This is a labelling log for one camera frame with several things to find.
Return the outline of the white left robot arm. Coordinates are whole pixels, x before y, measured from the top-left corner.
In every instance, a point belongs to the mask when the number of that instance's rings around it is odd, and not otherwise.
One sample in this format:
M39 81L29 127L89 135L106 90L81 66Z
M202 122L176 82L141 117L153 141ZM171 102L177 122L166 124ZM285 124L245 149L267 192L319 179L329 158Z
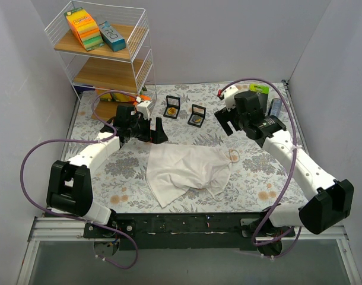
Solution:
M118 105L116 115L102 127L95 144L86 146L67 161L54 162L50 171L47 205L97 223L97 230L102 236L112 237L118 224L110 218L112 211L94 200L91 178L100 165L131 138L153 144L168 141L161 118L156 118L155 129L151 129L151 105L149 100L136 105Z

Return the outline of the white garment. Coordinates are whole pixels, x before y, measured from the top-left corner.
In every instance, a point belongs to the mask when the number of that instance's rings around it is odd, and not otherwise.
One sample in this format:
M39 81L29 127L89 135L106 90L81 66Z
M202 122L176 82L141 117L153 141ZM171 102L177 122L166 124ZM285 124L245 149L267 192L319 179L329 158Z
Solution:
M205 189L213 198L223 193L231 170L239 161L237 150L201 145L152 145L146 181L161 208L190 189Z

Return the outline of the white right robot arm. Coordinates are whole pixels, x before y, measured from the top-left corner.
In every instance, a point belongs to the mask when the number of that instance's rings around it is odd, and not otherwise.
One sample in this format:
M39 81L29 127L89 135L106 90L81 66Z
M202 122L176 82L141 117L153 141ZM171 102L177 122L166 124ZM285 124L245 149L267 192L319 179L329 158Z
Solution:
M229 88L222 91L219 98L225 106L215 117L225 133L244 131L292 173L292 179L307 199L305 205L278 203L274 210L268 210L259 222L263 234L273 236L281 227L302 226L318 235L350 215L352 183L347 179L337 180L294 145L286 126L276 116L265 115L255 92Z

